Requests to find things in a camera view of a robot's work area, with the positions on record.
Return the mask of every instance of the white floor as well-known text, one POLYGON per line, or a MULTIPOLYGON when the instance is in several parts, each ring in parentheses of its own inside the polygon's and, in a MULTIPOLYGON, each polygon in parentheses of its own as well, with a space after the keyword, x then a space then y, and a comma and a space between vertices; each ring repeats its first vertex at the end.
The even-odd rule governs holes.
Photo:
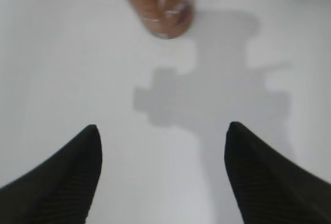
POLYGON ((331 0, 197 0, 158 40, 125 0, 0 0, 0 185, 98 125, 88 223, 242 223, 223 163, 241 121, 331 182, 331 0))

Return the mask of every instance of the dark object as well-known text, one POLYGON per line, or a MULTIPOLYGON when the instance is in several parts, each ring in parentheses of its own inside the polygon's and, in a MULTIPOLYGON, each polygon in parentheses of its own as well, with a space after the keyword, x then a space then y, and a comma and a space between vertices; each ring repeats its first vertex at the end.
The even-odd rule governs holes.
POLYGON ((225 166, 245 224, 330 224, 331 185, 232 123, 225 166))
POLYGON ((0 189, 0 223, 85 223, 101 164, 99 132, 90 125, 44 163, 0 189))

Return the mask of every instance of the white surface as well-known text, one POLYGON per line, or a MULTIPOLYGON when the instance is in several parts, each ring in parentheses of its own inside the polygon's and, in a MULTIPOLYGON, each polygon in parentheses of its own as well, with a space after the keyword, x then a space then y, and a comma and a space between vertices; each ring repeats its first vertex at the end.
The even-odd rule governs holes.
POLYGON ((95 123, 88 223, 242 223, 234 120, 331 182, 331 0, 197 1, 163 41, 125 0, 0 0, 0 185, 95 123))

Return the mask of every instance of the ribbed black fabric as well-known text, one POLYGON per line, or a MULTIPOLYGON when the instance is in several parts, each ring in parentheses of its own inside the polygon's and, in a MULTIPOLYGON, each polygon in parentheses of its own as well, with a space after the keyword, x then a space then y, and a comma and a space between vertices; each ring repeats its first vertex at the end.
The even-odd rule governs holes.
POLYGON ((225 166, 245 224, 330 224, 331 185, 232 123, 225 166))
POLYGON ((90 125, 33 171, 0 189, 0 223, 85 223, 101 164, 99 132, 90 125))

